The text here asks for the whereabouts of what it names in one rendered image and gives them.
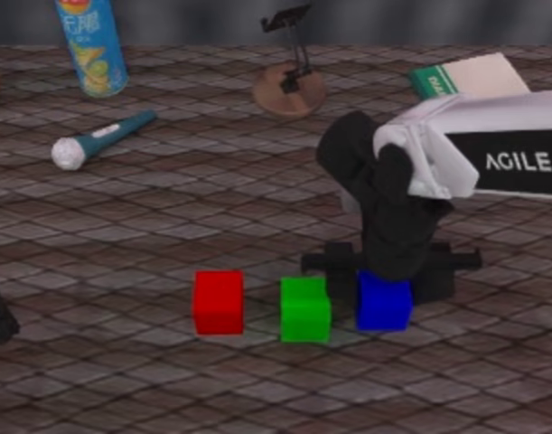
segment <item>background wall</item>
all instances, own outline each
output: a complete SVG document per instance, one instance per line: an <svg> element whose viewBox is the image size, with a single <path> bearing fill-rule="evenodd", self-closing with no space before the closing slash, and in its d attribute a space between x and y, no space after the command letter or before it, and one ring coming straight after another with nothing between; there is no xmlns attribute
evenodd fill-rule
<svg viewBox="0 0 552 434"><path fill-rule="evenodd" d="M112 0L123 44L280 42L259 19L301 0ZM551 44L552 0L313 0L308 43ZM0 0L0 44L59 44L53 0Z"/></svg>

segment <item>microphone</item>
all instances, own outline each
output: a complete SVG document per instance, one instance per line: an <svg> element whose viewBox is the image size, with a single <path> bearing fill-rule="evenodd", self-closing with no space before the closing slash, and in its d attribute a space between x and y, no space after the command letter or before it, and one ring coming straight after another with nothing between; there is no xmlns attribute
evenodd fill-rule
<svg viewBox="0 0 552 434"><path fill-rule="evenodd" d="M155 112L147 110L85 136L60 138L52 147L52 161L62 170L78 170L91 157L155 119Z"/></svg>

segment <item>brown object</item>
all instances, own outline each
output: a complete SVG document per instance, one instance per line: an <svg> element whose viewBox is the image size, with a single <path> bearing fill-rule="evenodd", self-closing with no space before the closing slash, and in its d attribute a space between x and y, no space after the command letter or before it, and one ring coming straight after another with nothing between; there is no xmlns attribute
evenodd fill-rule
<svg viewBox="0 0 552 434"><path fill-rule="evenodd" d="M314 113L326 100L326 87L319 72L298 79L300 90L285 94L281 82L285 73L295 68L292 62L267 67L257 77L253 95L268 113L282 118L303 118Z"/></svg>

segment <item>can label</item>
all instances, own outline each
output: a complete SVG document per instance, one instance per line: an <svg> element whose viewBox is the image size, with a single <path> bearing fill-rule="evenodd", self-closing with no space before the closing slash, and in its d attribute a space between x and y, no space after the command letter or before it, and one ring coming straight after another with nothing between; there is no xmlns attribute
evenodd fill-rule
<svg viewBox="0 0 552 434"><path fill-rule="evenodd" d="M105 98L127 83L123 53L109 0L55 0L80 86Z"/></svg>

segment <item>agile logo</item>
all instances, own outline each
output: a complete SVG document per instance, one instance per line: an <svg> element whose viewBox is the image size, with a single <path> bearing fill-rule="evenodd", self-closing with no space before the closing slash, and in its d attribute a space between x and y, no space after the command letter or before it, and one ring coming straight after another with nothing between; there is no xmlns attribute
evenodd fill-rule
<svg viewBox="0 0 552 434"><path fill-rule="evenodd" d="M552 162L548 152L487 153L486 170L551 173Z"/></svg>

